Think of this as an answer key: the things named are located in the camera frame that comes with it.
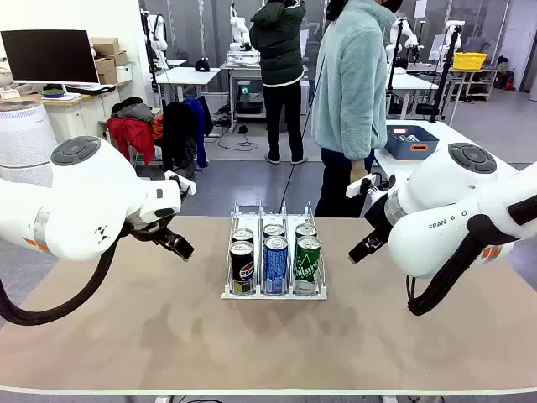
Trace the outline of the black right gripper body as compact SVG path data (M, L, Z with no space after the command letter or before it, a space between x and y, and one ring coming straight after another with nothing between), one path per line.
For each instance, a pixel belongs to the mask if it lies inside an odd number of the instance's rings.
M373 231L364 239L365 244L386 244L389 234L397 222L393 217L393 203L396 202L396 192L368 191L371 207L364 217L373 227Z

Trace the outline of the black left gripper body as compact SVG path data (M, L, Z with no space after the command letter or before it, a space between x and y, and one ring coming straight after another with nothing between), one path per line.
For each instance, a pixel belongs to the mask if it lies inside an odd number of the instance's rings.
M131 235L141 242L153 242L165 248L175 248L179 244L179 236L168 229L173 218L174 216L160 218L140 228L130 222L125 222L123 235Z

